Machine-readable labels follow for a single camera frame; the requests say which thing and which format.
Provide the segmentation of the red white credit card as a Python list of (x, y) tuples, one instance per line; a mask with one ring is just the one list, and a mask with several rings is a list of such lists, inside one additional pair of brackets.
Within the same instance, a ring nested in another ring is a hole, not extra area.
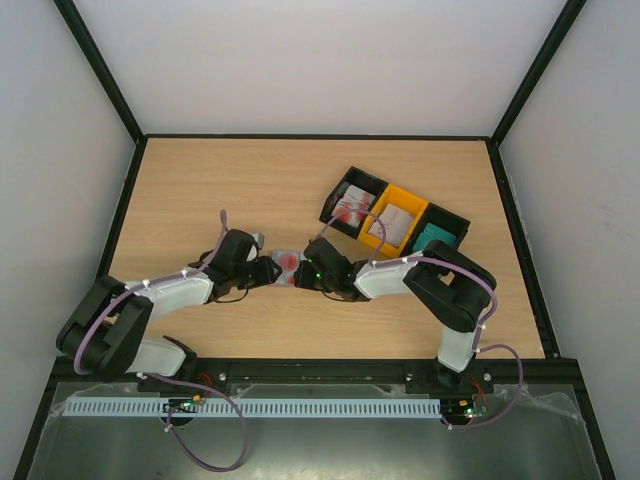
[(294, 253), (283, 253), (279, 257), (279, 264), (282, 268), (282, 280), (287, 284), (295, 282), (294, 274), (299, 265), (299, 256)]

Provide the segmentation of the brown leather card holder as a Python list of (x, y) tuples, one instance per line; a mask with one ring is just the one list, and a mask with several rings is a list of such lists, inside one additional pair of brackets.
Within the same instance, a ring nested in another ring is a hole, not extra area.
[(271, 252), (271, 258), (282, 269), (274, 286), (293, 287), (295, 284), (294, 274), (300, 266), (300, 263), (306, 259), (304, 254), (293, 250), (273, 250)]

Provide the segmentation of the black bin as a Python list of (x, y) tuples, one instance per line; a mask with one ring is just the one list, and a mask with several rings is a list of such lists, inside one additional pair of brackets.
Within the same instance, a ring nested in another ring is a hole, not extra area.
[(431, 202), (419, 216), (402, 254), (408, 255), (422, 251), (432, 240), (440, 240), (446, 245), (458, 249), (470, 224), (471, 222), (466, 218)]
[(381, 198), (388, 183), (365, 171), (350, 167), (326, 198), (319, 220), (327, 224), (333, 217), (331, 227), (356, 239), (371, 211)]

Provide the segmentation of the yellow bin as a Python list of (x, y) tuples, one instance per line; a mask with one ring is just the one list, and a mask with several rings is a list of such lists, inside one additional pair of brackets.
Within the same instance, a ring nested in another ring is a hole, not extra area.
[(428, 201), (389, 184), (371, 211), (382, 221), (386, 236), (379, 252), (389, 258), (402, 255)]

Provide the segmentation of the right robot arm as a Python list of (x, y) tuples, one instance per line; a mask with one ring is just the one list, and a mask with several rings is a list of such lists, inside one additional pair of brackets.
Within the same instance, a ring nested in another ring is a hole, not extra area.
[(294, 273), (297, 288), (345, 302), (414, 295), (443, 326), (434, 368), (438, 384), (455, 392), (470, 381), (481, 331), (498, 307), (497, 281), (487, 270), (441, 240), (395, 259), (351, 262), (319, 238), (303, 255)]

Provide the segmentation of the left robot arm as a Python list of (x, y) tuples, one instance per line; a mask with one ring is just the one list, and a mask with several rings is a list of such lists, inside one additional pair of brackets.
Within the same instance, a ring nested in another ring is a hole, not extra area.
[(260, 253), (258, 235), (231, 229), (214, 249), (180, 271), (153, 280), (121, 282), (105, 275), (82, 298), (56, 338), (74, 371), (111, 382), (124, 374), (175, 376), (189, 349), (169, 337), (149, 337), (150, 322), (178, 310), (220, 303), (234, 288), (269, 286), (282, 273)]

